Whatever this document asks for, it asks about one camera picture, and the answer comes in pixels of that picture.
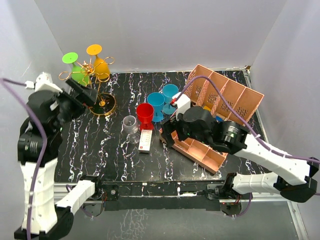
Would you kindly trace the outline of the green wine glass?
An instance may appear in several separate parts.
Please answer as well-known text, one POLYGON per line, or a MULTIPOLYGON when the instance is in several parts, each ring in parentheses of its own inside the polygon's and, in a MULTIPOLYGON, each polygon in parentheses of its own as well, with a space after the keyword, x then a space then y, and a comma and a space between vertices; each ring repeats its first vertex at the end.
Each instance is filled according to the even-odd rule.
POLYGON ((62 62, 65 64, 71 64, 71 78, 77 83, 83 86, 87 86, 90 83, 89 75, 84 67, 77 63, 78 54, 76 52, 68 52, 62 57, 62 62))

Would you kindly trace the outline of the red wine glass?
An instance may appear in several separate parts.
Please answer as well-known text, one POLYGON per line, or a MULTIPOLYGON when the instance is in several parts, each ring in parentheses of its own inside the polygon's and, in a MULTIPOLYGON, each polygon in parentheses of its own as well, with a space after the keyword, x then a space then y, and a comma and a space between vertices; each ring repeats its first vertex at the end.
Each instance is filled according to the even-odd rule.
POLYGON ((149 103, 141 103, 136 108, 137 118, 140 121, 140 130, 153 130, 152 124, 154 108, 149 103))

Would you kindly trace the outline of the blue wine glass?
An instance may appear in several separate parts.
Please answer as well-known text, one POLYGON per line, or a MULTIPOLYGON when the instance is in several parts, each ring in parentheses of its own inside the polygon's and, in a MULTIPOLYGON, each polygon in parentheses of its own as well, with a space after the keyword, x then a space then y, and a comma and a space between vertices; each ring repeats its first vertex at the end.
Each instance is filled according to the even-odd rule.
POLYGON ((172 115, 175 112, 175 108, 170 105, 172 101, 172 97, 179 92, 179 89, 174 84, 167 84, 162 89, 162 94, 164 96, 164 106, 163 106, 163 113, 166 115, 172 115))
POLYGON ((164 119, 164 115, 162 113, 165 98, 162 93, 153 92, 148 95, 147 102, 153 107, 153 118, 152 121, 154 123, 159 123, 164 119))

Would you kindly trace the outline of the clear wine glass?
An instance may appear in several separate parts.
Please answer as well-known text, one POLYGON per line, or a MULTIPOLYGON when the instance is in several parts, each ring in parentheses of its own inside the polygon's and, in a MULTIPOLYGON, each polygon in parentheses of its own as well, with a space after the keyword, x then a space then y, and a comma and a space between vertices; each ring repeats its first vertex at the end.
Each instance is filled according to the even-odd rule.
POLYGON ((137 119, 132 115, 128 115, 124 117, 122 126, 124 132, 127 134, 127 140, 129 140, 131 144, 137 144, 140 140, 140 130, 137 119))

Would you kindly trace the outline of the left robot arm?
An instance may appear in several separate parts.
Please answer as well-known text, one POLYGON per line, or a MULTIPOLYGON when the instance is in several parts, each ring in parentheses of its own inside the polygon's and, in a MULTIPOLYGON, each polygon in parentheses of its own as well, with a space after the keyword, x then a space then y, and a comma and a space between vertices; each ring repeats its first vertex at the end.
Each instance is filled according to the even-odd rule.
POLYGON ((16 240, 59 240, 71 231, 75 213, 89 198, 99 199, 99 178, 84 175, 61 200, 54 200, 55 170, 62 128, 95 105, 98 93, 69 78, 72 94, 48 80, 27 81, 32 89, 24 105, 28 118, 20 127, 17 159, 24 180, 24 218, 14 232, 16 240))

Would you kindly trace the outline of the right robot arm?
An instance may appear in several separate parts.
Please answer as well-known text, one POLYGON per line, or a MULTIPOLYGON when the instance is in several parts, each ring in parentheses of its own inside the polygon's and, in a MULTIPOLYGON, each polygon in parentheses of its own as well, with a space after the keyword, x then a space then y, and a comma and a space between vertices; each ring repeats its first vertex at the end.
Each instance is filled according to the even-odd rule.
POLYGON ((320 162, 315 158, 303 160, 261 140, 252 130, 233 121, 218 122, 200 106, 189 108, 161 123, 161 136, 169 147, 187 138, 197 140, 219 153, 249 159, 269 170, 264 174, 229 173, 222 185, 208 193, 218 199, 237 198, 250 193, 278 194, 297 203, 305 203, 317 193, 318 182, 313 176, 320 162))

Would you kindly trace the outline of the orange wine glass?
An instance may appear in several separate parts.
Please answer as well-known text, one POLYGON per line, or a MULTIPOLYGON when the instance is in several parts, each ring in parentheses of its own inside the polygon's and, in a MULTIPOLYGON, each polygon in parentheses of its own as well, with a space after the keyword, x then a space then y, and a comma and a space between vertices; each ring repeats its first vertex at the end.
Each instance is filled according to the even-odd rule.
POLYGON ((110 70, 106 61, 98 56, 102 50, 101 45, 92 44, 87 47, 86 52, 90 56, 95 56, 93 63, 95 76, 100 80, 105 80, 110 77, 110 70))

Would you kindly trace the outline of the white small box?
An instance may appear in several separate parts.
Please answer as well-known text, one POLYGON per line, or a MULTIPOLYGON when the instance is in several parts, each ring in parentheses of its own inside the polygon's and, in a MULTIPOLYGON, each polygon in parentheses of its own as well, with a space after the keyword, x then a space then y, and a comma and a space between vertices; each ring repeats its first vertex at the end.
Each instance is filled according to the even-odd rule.
POLYGON ((138 151, 140 153, 145 153, 145 154, 150 153, 152 133, 153 131, 150 129, 143 129, 141 131, 139 146, 138 146, 138 151))

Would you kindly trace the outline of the yellow eraser block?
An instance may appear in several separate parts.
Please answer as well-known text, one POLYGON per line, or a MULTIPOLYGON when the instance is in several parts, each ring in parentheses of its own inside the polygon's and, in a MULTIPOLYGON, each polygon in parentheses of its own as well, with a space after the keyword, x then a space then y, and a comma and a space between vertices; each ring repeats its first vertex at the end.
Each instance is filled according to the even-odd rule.
POLYGON ((203 106, 203 109, 204 109, 204 110, 207 110, 207 111, 209 111, 209 112, 211 111, 211 108, 209 108, 209 107, 207 107, 207 106, 203 106))

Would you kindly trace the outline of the pink desk organizer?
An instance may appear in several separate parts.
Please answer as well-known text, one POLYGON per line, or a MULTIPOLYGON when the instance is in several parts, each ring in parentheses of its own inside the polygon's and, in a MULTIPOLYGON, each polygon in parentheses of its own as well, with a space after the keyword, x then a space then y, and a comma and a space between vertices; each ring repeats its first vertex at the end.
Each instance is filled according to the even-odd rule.
MULTIPOLYGON (((197 77, 185 91, 190 98, 191 106, 207 106, 211 115, 220 117, 223 121, 240 120, 229 110, 232 107, 254 131, 265 136, 256 113, 264 95, 248 87, 243 71, 239 73, 223 71, 218 73, 198 64, 188 75, 187 80, 197 77)), ((229 157, 226 153, 214 151, 211 147, 195 139, 178 139, 178 134, 172 134, 173 148, 197 163, 202 168, 215 174, 229 157)))

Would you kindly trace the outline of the black front base bar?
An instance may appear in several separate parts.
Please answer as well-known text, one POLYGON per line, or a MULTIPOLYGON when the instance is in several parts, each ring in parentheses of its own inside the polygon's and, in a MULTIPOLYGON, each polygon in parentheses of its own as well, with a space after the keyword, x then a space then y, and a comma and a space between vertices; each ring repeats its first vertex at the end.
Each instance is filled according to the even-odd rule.
POLYGON ((252 199, 252 194, 237 196, 235 193, 216 196, 222 180, 185 181, 98 181, 96 191, 89 201, 99 201, 105 211, 131 209, 226 210, 239 214, 242 203, 252 199))

